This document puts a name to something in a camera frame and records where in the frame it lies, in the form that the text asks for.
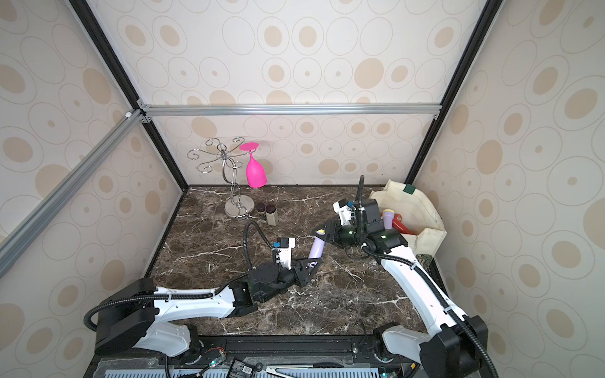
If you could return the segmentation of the purple flashlight sideways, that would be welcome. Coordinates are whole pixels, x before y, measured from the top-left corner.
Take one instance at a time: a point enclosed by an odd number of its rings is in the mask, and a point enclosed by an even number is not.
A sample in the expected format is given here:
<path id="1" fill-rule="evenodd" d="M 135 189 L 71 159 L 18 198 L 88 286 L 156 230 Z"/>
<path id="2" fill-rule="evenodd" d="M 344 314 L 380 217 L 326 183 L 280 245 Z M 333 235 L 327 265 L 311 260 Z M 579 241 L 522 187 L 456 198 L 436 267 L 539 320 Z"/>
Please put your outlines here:
<path id="1" fill-rule="evenodd" d="M 309 258 L 321 258 L 323 255 L 323 250 L 326 245 L 326 241 L 324 241 L 324 236 L 326 235 L 326 231 L 324 229 L 319 229 L 314 232 L 314 242 L 311 247 Z"/>

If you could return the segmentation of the large red flashlight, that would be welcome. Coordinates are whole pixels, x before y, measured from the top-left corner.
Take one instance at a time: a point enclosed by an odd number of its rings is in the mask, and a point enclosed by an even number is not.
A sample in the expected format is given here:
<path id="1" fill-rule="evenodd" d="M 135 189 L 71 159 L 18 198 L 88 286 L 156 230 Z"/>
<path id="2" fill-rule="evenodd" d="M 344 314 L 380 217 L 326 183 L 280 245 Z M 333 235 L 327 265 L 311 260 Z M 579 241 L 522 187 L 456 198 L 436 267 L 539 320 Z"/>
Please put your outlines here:
<path id="1" fill-rule="evenodd" d="M 402 216 L 400 214 L 395 214 L 394 219 L 392 221 L 392 226 L 393 226 L 393 228 L 395 228 L 396 230 L 398 230 L 402 234 L 417 236 L 416 232 L 410 230 L 403 223 L 403 218 L 402 218 Z"/>

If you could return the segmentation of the cream tote bag green handles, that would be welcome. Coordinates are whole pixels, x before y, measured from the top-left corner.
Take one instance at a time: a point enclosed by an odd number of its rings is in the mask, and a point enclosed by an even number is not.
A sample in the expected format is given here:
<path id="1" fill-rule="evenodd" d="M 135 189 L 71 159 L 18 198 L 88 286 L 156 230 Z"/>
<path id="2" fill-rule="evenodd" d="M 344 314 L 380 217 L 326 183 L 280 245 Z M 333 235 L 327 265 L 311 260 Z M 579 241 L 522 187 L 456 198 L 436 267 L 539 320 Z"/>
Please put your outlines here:
<path id="1" fill-rule="evenodd" d="M 434 257 L 447 236 L 441 216 L 429 198 L 411 184 L 389 180 L 381 191 L 372 191 L 370 198 L 380 210 L 391 209 L 402 217 L 409 230 L 403 232 L 416 255 Z"/>

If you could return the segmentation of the purple flashlight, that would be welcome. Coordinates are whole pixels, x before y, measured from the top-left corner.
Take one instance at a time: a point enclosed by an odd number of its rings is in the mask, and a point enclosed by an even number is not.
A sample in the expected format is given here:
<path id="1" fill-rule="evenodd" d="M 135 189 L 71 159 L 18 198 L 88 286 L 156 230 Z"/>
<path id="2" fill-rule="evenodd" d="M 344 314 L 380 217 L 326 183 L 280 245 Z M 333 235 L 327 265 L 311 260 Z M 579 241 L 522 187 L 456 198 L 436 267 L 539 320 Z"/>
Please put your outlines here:
<path id="1" fill-rule="evenodd" d="M 386 230 L 393 229 L 393 221 L 395 219 L 395 212 L 392 209 L 385 209 L 382 212 L 382 220 L 384 228 Z"/>

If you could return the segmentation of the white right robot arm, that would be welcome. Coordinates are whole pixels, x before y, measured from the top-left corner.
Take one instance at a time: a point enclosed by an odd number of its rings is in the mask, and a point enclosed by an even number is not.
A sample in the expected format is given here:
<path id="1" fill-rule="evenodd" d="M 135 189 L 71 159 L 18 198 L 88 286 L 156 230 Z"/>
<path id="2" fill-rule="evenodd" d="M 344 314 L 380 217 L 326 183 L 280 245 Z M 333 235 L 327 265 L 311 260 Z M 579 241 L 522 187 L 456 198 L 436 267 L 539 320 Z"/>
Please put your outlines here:
<path id="1" fill-rule="evenodd" d="M 368 232 L 364 225 L 330 221 L 314 235 L 336 247 L 361 247 L 400 285 L 425 324 L 425 332 L 401 325 L 379 332 L 384 349 L 420 363 L 429 377 L 466 377 L 475 372 L 498 375 L 487 351 L 488 327 L 479 317 L 469 317 L 444 294 L 418 262 L 406 239 L 381 221 Z"/>

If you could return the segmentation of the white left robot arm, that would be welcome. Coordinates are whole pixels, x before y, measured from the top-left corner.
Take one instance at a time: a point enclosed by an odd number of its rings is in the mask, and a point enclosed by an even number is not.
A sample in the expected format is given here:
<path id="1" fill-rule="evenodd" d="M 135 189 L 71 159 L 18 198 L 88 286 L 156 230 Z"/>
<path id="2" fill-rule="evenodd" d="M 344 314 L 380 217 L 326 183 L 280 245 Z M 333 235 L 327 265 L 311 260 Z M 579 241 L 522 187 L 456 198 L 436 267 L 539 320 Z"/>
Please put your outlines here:
<path id="1" fill-rule="evenodd" d="M 276 262 L 230 280 L 220 288 L 176 290 L 142 278 L 89 310 L 84 324 L 96 333 L 95 353 L 108 356 L 131 348 L 180 357 L 200 348 L 197 330 L 180 322 L 192 318 L 237 318 L 292 286 L 307 286 L 321 258 L 296 259 L 286 269 Z"/>

